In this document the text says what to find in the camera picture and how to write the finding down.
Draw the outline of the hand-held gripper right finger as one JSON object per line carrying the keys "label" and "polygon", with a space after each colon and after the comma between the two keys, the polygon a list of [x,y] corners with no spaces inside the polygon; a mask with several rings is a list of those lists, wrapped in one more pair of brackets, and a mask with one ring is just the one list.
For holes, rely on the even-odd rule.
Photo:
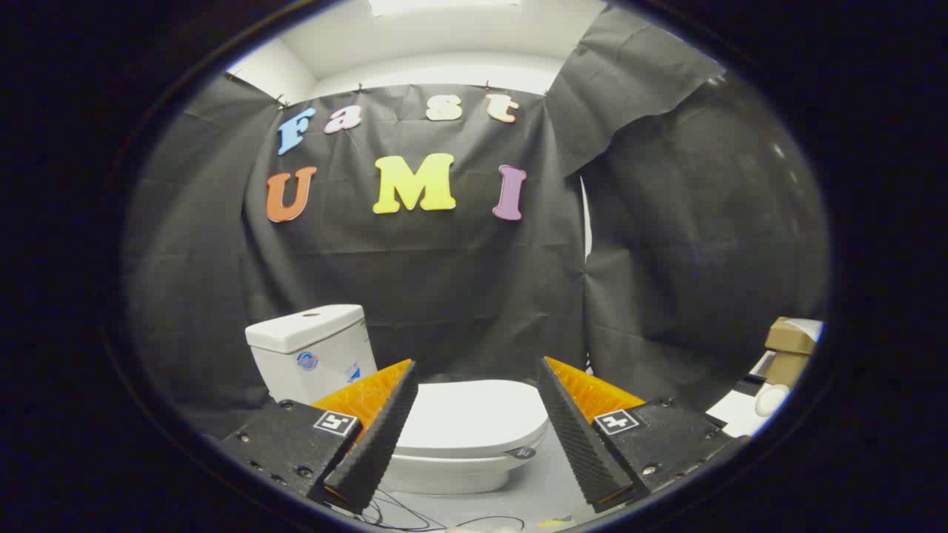
{"label": "hand-held gripper right finger", "polygon": [[595,512],[649,498],[716,463],[748,436],[673,398],[647,401],[544,357],[538,392],[584,499]]}

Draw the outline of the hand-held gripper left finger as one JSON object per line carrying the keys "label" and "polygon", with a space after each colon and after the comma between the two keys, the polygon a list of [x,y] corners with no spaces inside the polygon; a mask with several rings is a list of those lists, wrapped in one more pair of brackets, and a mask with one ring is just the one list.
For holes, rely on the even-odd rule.
{"label": "hand-held gripper left finger", "polygon": [[419,389],[403,360],[314,403],[282,399],[219,442],[277,489],[359,514],[385,475]]}

